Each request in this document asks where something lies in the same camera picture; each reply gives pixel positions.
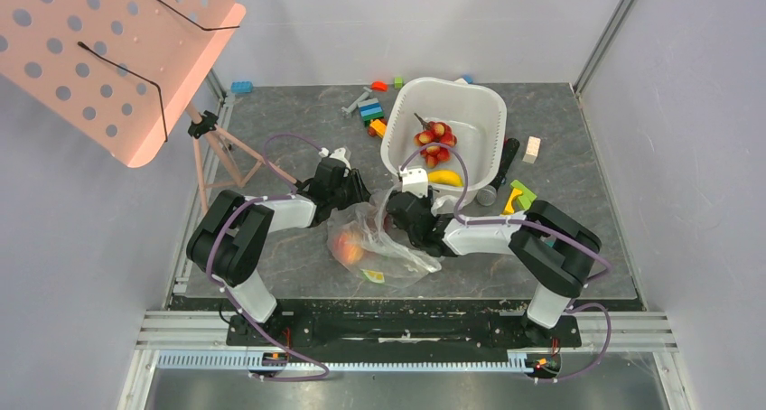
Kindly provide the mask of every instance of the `gray floor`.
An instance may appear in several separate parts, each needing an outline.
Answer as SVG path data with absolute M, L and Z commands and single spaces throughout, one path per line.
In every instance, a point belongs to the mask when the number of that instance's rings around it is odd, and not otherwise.
M 592 355 L 564 355 L 565 372 Z M 159 369 L 146 409 L 659 410 L 668 405 L 650 354 L 610 354 L 595 370 L 534 386 L 506 373 L 340 373 L 310 383 L 261 383 L 240 371 Z
M 509 179 L 524 182 L 540 199 L 548 200 L 598 235 L 602 255 L 615 266 L 614 273 L 585 289 L 585 298 L 633 299 L 636 289 L 622 248 L 614 213 L 595 160 L 593 145 L 571 89 L 566 84 L 491 84 L 508 106 L 507 134 L 526 146 L 530 135 L 540 137 L 540 155 L 534 164 L 520 155 L 510 167 Z M 311 137 L 334 149 L 348 146 L 351 165 L 360 169 L 370 191 L 387 189 L 391 175 L 380 161 L 380 140 L 367 136 L 358 113 L 340 115 L 360 93 L 360 87 L 259 88 L 238 98 L 229 131 L 257 150 L 274 133 L 293 132 Z M 397 92 L 376 93 L 389 114 Z M 315 151 L 294 140 L 277 143 L 269 158 L 293 176 L 313 176 L 319 161 Z M 235 151 L 240 168 L 253 159 Z M 216 182 L 228 178 L 219 168 Z M 242 190 L 253 196 L 287 192 L 268 170 L 256 173 Z M 465 213 L 473 216 L 500 214 L 509 188 L 503 187 L 494 206 L 472 204 Z M 258 271 L 276 297 L 386 297 L 386 298 L 530 298 L 537 284 L 514 256 L 475 254 L 447 258 L 442 270 L 418 283 L 396 289 L 361 281 L 337 263 L 326 246 L 324 225 L 314 229 L 286 230 L 269 236 Z M 192 270 L 187 296 L 220 297 L 204 273 Z

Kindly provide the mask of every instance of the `black handle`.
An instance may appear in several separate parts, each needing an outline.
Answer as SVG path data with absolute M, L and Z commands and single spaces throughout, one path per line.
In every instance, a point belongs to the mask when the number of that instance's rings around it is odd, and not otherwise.
M 521 147 L 521 142 L 513 137 L 510 137 L 505 141 L 505 144 L 503 144 L 502 154 L 500 154 L 500 168 L 498 169 L 498 174 L 495 175 L 495 178 L 490 182 L 490 186 L 494 187 L 495 190 L 500 188 L 506 173 L 508 173 L 510 163 L 513 162 L 513 158 L 516 157 L 519 147 Z

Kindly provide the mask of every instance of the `black wire bracket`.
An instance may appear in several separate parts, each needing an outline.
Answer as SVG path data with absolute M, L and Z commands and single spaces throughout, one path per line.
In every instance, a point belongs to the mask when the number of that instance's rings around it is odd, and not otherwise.
M 139 79 L 141 79 L 143 81 L 151 83 L 152 85 L 154 85 L 155 88 L 157 88 L 157 94 L 160 96 L 160 111 L 162 111 L 162 114 L 163 114 L 163 130 L 165 132 L 165 142 L 167 142 L 167 121 L 165 120 L 165 104 L 163 103 L 163 89 L 160 88 L 160 85 L 157 82 L 153 81 L 153 80 L 147 79 L 144 76 L 141 76 L 140 74 L 138 74 L 138 73 L 136 73 L 134 71 L 131 71 L 131 70 L 129 70 L 126 67 L 123 67 L 123 66 L 121 66 L 121 65 L 119 65 L 119 64 L 117 64 L 117 63 L 115 63 L 115 62 L 113 62 L 111 60 L 108 60 L 107 58 L 104 58 L 103 56 L 101 56 L 98 53 L 96 53 L 95 51 L 93 51 L 93 49 L 90 49 L 90 47 L 86 43 L 84 43 L 84 42 L 77 42 L 77 45 L 80 48 L 82 48 L 82 49 L 84 49 L 86 51 L 89 51 L 90 54 L 95 56 L 96 58 L 99 58 L 100 60 L 102 60 L 102 61 L 104 61 L 104 62 L 106 62 L 108 64 L 111 64 L 111 65 L 117 67 L 118 70 L 122 70 L 122 71 L 124 71 L 126 73 L 130 73 L 133 76 L 136 76 L 137 78 L 139 78 Z
M 224 29 L 237 29 L 237 28 L 239 28 L 239 25 L 237 25 L 237 26 L 221 26 L 220 28 L 206 28 L 206 27 L 204 27 L 204 26 L 194 22 L 192 19 L 190 19 L 189 17 L 187 17 L 186 15 L 181 13 L 180 11 L 178 11 L 175 8 L 173 8 L 170 5 L 168 5 L 164 0 L 155 0 L 155 1 L 159 2 L 160 4 L 164 5 L 165 8 L 168 8 L 172 12 L 174 12 L 174 13 L 178 14 L 179 16 L 183 17 L 184 19 L 186 19 L 187 22 L 193 24 L 194 26 L 197 26 L 198 28 L 200 28 L 200 29 L 202 29 L 203 31 L 206 31 L 206 32 L 209 32 L 209 31 L 222 31 Z

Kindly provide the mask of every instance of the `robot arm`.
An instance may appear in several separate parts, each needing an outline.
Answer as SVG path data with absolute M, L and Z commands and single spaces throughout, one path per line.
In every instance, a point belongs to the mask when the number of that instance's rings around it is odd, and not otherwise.
M 601 248 L 601 240 L 543 200 L 536 200 L 528 211 L 511 216 L 470 218 L 470 225 L 452 214 L 434 216 L 432 193 L 423 190 L 422 183 L 406 180 L 417 176 L 414 172 L 404 174 L 403 191 L 392 193 L 388 200 L 387 212 L 394 224 L 407 232 L 414 247 L 431 256 L 479 252 L 516 255 L 539 282 L 525 313 L 526 332 L 532 340 L 548 340 L 547 331 L 556 326 L 568 304 L 584 289 L 593 260 L 562 240 L 548 245 L 544 231 L 504 220 L 535 222 L 567 235 L 596 253 Z
M 296 194 L 264 197 L 234 221 L 230 230 L 236 234 L 228 233 L 221 240 L 212 273 L 258 322 L 266 321 L 276 308 L 275 297 L 256 270 L 266 236 L 282 229 L 315 227 L 329 218 L 332 210 L 369 200 L 369 192 L 359 172 L 350 168 L 346 153 L 344 148 L 329 156 L 324 153 L 314 177 L 300 183 Z M 210 205 L 186 246 L 186 256 L 202 271 L 226 221 L 251 199 L 223 191 Z
M 299 184 L 294 195 L 264 198 L 245 210 L 234 222 L 236 235 L 227 234 L 213 258 L 212 273 L 237 297 L 258 322 L 266 321 L 276 308 L 256 272 L 266 236 L 286 228 L 319 225 L 334 209 L 368 201 L 369 192 L 359 173 L 351 169 L 344 149 L 323 154 L 312 179 Z M 234 210 L 247 199 L 224 191 L 210 206 L 187 245 L 189 259 L 205 270 L 212 244 Z M 392 192 L 386 205 L 394 224 L 406 231 L 413 247 L 430 256 L 462 256 L 471 253 L 516 255 L 539 281 L 525 313 L 525 333 L 538 342 L 549 341 L 567 305 L 584 289 L 593 260 L 562 240 L 552 245 L 545 231 L 527 225 L 509 225 L 506 219 L 535 222 L 551 228 L 598 252 L 601 240 L 561 210 L 536 200 L 529 210 L 512 216 L 470 218 L 466 225 L 452 214 L 434 215 L 432 189 L 422 169 L 407 171 L 402 191 Z

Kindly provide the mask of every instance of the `banana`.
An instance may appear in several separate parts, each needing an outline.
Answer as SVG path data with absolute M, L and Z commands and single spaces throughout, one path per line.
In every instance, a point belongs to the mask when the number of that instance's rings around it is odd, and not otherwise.
M 446 184 L 448 186 L 462 187 L 462 178 L 460 178 L 460 174 L 455 171 L 448 171 L 446 169 L 429 172 L 428 182 L 436 182 L 439 184 Z

